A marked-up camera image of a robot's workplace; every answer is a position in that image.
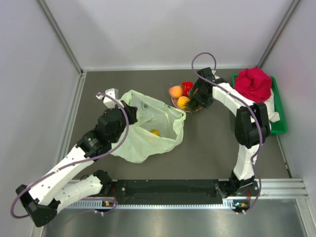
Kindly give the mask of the pale green plastic bag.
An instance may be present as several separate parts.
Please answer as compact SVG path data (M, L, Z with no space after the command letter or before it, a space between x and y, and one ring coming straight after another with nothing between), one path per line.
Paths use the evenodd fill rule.
M184 111L134 90L122 95L121 100L137 107L138 122L129 126L127 138L112 155L142 163L149 156L170 152L182 143ZM150 132L153 129L160 132L160 137Z

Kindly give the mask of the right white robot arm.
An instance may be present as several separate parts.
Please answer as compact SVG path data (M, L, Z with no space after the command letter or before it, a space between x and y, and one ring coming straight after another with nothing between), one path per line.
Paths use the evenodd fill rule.
M196 75L198 80L189 93L196 103L208 108L216 100L235 116L237 162L229 182L217 183L215 189L223 198L243 195L254 182L257 155L271 133L267 107L242 96L225 79L215 76L211 68L198 70Z

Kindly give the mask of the yellow orange fruit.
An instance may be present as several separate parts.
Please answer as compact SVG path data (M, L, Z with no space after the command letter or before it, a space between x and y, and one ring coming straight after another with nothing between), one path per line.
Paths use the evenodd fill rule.
M179 109L184 111L188 109L189 103L190 103L190 98L186 96L181 96L178 98L176 105Z

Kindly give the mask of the red bell pepper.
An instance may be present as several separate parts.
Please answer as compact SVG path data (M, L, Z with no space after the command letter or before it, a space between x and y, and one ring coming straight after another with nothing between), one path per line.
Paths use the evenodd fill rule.
M188 93L190 92L190 90L192 89L192 87L194 86L194 84L191 81L185 81L181 84L181 87L183 89L183 96L189 97Z

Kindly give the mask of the toy pineapple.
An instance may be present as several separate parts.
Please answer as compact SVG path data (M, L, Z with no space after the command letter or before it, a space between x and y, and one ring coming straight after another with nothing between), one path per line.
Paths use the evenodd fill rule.
M190 103L188 109L185 111L190 112L192 114L202 108L202 104L197 100L197 95L197 92L195 92L192 95L189 95Z

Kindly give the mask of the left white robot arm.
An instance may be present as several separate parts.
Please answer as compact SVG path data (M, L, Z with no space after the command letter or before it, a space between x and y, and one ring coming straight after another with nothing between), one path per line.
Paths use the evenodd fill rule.
M44 177L16 189L22 206L36 227L45 226L74 202L94 195L106 196L113 190L113 181L103 170L97 170L77 183L69 182L101 156L108 155L114 143L122 145L120 138L127 136L125 129L138 121L137 110L124 101L106 109L96 126L85 133Z

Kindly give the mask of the orange green mango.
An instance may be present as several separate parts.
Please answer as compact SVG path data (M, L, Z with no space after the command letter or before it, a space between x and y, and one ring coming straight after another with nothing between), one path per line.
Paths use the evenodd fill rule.
M151 130L150 132L151 132L153 135L156 135L156 136L160 137L160 132L159 132L158 130L153 129L153 130Z

